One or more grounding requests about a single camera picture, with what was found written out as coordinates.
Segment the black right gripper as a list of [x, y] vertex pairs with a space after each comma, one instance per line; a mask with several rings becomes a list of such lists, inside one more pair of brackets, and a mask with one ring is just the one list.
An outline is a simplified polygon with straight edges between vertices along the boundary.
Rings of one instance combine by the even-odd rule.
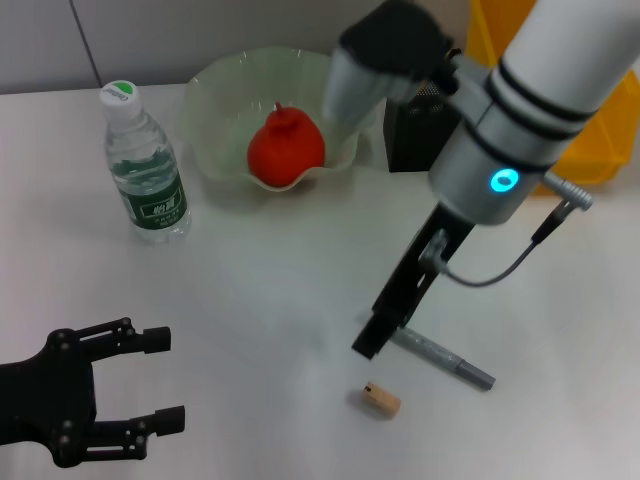
[[391, 339], [398, 327], [405, 326], [413, 316], [424, 294], [438, 276], [429, 262], [420, 256], [435, 234], [443, 230], [447, 237], [441, 257], [449, 260], [474, 228], [448, 211], [440, 203], [417, 232], [391, 277], [374, 303], [365, 313], [364, 326], [351, 348], [368, 360], [376, 356]]

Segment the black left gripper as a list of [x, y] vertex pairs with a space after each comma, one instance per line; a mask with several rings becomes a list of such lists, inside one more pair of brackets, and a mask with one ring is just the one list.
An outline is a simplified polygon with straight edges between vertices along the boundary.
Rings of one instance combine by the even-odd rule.
[[[137, 333], [129, 317], [50, 333], [37, 354], [1, 366], [1, 444], [37, 443], [57, 466], [79, 465], [85, 456], [82, 437], [96, 415], [93, 370], [86, 356], [170, 349], [169, 327]], [[129, 420], [95, 422], [87, 431], [87, 460], [144, 460], [148, 438], [183, 432], [185, 417], [185, 407], [177, 406]]]

